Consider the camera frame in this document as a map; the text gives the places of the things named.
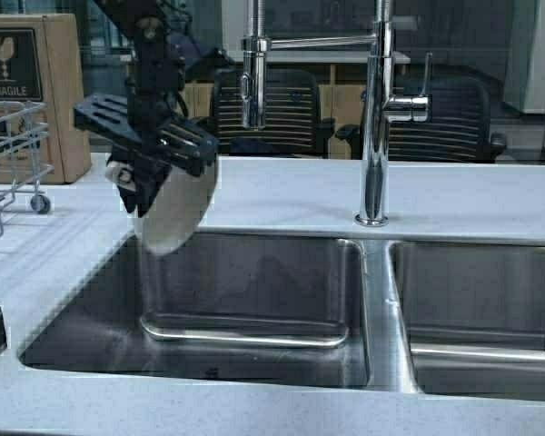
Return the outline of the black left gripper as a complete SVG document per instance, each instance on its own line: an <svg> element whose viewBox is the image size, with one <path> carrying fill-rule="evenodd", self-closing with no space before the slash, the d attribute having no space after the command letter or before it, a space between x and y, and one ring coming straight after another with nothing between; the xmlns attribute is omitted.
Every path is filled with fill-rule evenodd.
<svg viewBox="0 0 545 436"><path fill-rule="evenodd" d="M172 106L185 85L186 59L138 56L125 96L94 93L74 105L74 126L111 140L133 167L135 191L119 187L128 213L146 214L172 167L200 177L216 167L218 140Z"/></svg>

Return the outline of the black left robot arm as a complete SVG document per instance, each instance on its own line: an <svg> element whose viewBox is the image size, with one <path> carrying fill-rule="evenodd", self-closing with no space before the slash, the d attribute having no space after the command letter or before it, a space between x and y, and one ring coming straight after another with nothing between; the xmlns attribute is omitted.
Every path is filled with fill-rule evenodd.
<svg viewBox="0 0 545 436"><path fill-rule="evenodd" d="M225 51L189 31L191 17L172 26L179 8L164 1L99 1L97 6L132 44L124 97L91 94L74 105L74 126L114 142L127 158L176 167L192 177L214 164L216 139L175 105L189 73L214 71Z"/></svg>

